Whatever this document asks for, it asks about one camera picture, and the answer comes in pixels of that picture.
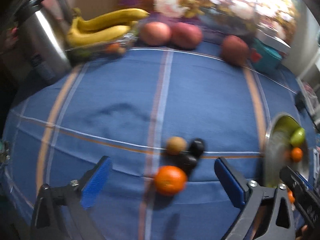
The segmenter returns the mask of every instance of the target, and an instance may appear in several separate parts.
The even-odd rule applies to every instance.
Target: blue gripper pad
[[[98,194],[108,179],[111,168],[112,162],[109,157],[101,159],[94,168],[94,173],[81,191],[80,203],[84,209],[92,207],[95,204]]]
[[[220,159],[216,159],[214,162],[214,171],[233,206],[240,209],[243,208],[245,205],[245,192]]]

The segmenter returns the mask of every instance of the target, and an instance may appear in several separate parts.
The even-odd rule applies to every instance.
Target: screw
[[[251,186],[251,187],[257,187],[257,186],[258,186],[258,183],[257,183],[256,181],[254,181],[254,180],[250,180],[250,181],[248,182],[248,185]]]
[[[285,189],[287,189],[287,187],[286,187],[285,184],[280,183],[280,184],[279,184],[279,189],[285,190]]]
[[[70,181],[70,185],[71,185],[72,187],[75,187],[75,186],[78,186],[78,185],[79,185],[79,182],[78,182],[77,179],[74,179],[74,180]]]

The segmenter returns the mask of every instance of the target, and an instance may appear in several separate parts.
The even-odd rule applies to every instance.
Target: floral backdrop
[[[119,5],[235,35],[254,33],[263,22],[276,28],[288,44],[298,17],[291,0],[119,0]]]

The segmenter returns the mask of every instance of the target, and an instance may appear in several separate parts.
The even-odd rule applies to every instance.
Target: green apple
[[[306,131],[300,127],[294,131],[293,135],[290,138],[290,143],[293,147],[299,147],[306,138]]]

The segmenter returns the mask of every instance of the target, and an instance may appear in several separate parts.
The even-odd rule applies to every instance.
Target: stainless steel jug
[[[57,19],[41,2],[28,0],[16,13],[18,37],[31,65],[49,84],[55,83],[70,71],[65,53],[65,34]],[[66,0],[57,0],[64,20],[71,25],[72,13]]]

